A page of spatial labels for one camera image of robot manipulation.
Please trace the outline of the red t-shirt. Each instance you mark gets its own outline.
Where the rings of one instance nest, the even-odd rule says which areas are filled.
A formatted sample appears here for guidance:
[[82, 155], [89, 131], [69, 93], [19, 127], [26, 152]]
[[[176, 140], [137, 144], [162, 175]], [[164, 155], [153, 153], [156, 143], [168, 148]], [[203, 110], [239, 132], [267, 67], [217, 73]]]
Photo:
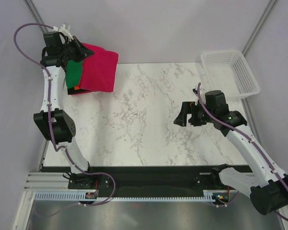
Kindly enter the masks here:
[[83, 45], [94, 54], [83, 61], [80, 89], [90, 92], [113, 92], [118, 53], [87, 43]]

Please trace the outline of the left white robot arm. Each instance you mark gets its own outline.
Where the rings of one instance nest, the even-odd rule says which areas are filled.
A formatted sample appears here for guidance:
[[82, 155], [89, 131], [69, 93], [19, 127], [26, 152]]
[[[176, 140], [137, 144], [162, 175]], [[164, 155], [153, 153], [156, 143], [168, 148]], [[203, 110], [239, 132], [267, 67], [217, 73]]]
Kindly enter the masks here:
[[92, 188], [96, 177], [88, 172], [89, 162], [81, 153], [76, 142], [76, 126], [63, 109], [63, 85], [69, 61], [81, 62], [94, 54], [73, 36], [62, 32], [43, 35], [46, 46], [42, 50], [40, 64], [44, 74], [44, 98], [34, 122], [44, 138], [50, 141], [56, 152], [61, 151], [69, 163], [72, 173], [82, 173], [79, 183]]

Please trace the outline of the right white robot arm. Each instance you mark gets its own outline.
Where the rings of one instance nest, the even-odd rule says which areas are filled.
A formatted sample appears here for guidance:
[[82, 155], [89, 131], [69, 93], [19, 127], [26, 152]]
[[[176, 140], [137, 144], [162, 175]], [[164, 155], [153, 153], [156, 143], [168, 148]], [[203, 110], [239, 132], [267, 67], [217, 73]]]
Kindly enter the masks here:
[[250, 198], [255, 209], [267, 215], [288, 205], [288, 175], [268, 156], [254, 138], [243, 115], [230, 111], [226, 103], [212, 111], [204, 104], [183, 102], [174, 124], [199, 127], [211, 123], [243, 156], [254, 176], [249, 177], [229, 165], [221, 165], [210, 176], [214, 188], [228, 185]]

